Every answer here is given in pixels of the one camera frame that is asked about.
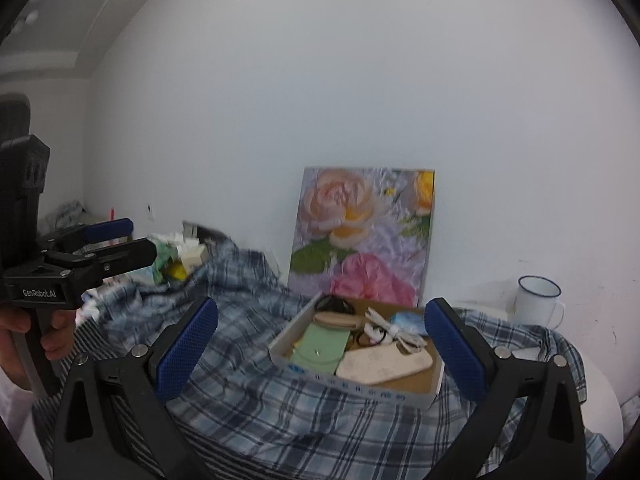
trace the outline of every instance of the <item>white sleeve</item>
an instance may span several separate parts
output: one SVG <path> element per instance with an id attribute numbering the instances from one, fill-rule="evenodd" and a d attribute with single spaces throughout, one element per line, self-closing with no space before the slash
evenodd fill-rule
<path id="1" fill-rule="evenodd" d="M 49 468 L 31 416 L 35 400 L 33 392 L 27 392 L 13 384 L 0 368 L 0 417 L 31 465 L 45 480 L 49 480 Z"/>

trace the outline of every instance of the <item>canvas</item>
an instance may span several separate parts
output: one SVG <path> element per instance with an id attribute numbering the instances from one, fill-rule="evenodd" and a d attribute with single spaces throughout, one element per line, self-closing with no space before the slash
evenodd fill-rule
<path id="1" fill-rule="evenodd" d="M 417 306 L 433 190 L 431 170 L 306 168 L 289 287 Z"/>

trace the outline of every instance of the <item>blue textured pad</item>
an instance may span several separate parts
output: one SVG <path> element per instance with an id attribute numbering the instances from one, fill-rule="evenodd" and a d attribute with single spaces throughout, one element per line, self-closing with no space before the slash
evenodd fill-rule
<path id="1" fill-rule="evenodd" d="M 88 244 L 97 244 L 114 238 L 124 238 L 132 233 L 133 222 L 128 218 L 121 218 L 120 220 L 87 226 L 84 230 L 84 240 Z"/>
<path id="2" fill-rule="evenodd" d="M 156 368 L 156 397 L 165 404 L 178 397 L 218 327 L 218 306 L 205 301 Z"/>
<path id="3" fill-rule="evenodd" d="M 483 400 L 488 393 L 484 366 L 434 300 L 424 309 L 424 327 L 463 397 L 473 402 Z"/>

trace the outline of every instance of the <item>open box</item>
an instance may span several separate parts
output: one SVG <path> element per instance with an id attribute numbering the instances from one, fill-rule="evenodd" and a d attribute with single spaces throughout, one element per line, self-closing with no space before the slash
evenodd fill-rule
<path id="1" fill-rule="evenodd" d="M 435 346 L 430 338 L 427 338 L 426 349 L 433 358 L 431 368 L 408 377 L 376 384 L 375 386 L 366 386 L 338 378 L 334 375 L 325 375 L 312 370 L 306 370 L 293 364 L 289 360 L 292 355 L 293 344 L 304 335 L 306 327 L 313 321 L 314 314 L 316 313 L 314 306 L 320 297 L 321 294 L 318 294 L 307 303 L 276 339 L 271 342 L 269 345 L 269 356 L 273 364 L 279 368 L 287 368 L 292 372 L 304 375 L 309 381 L 315 381 L 316 383 L 336 388 L 348 394 L 366 397 L 367 399 L 385 400 L 386 402 L 394 402 L 396 404 L 408 404 L 416 408 L 428 408 L 440 391 L 442 376 L 444 374 L 444 363 L 438 352 L 436 352 Z M 369 307 L 375 309 L 385 319 L 389 319 L 389 317 L 396 312 L 402 312 L 404 310 L 409 312 L 422 312 L 422 309 L 379 303 L 377 301 L 352 300 L 350 298 L 348 301 L 353 305 L 356 314 L 360 316 L 364 316 L 364 313 Z"/>

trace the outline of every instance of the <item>mug rim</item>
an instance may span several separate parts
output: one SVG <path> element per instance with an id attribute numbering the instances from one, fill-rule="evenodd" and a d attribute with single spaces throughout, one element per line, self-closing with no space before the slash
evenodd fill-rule
<path id="1" fill-rule="evenodd" d="M 552 285 L 554 285 L 558 289 L 558 293 L 557 294 L 540 294 L 539 292 L 534 292 L 533 290 L 529 290 L 526 286 L 522 284 L 522 280 L 524 280 L 525 278 L 537 278 L 539 280 L 545 280 L 546 282 L 549 282 Z M 524 290 L 526 290 L 529 294 L 533 294 L 534 296 L 537 296 L 539 298 L 557 298 L 558 296 L 560 296 L 560 294 L 562 294 L 562 289 L 560 288 L 560 285 L 558 285 L 553 280 L 550 280 L 549 278 L 545 278 L 544 276 L 534 276 L 533 274 L 526 274 L 525 276 L 520 276 L 518 278 L 518 285 L 521 286 Z"/>

